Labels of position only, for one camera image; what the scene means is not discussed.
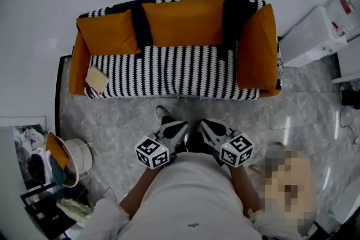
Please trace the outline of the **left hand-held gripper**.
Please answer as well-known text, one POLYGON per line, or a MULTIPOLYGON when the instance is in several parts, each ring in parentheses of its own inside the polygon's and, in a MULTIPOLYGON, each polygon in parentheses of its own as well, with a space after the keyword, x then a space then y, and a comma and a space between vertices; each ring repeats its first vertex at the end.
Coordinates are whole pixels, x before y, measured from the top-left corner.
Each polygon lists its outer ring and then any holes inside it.
POLYGON ((151 170, 170 165, 188 127, 187 121, 172 121, 162 125, 157 133, 144 136, 134 147, 138 161, 151 170))

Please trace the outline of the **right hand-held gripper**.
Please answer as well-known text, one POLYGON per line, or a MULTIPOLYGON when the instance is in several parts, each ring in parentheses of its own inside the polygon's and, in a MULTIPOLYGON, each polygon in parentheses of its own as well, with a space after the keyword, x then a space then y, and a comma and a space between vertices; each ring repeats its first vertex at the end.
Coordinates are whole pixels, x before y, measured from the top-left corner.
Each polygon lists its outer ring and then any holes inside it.
POLYGON ((254 143, 246 133, 234 136, 219 146, 217 138, 229 137, 234 132, 230 124, 223 120, 203 118, 200 126, 205 143, 215 150, 219 149, 219 159, 225 164, 239 167, 251 158, 254 143))

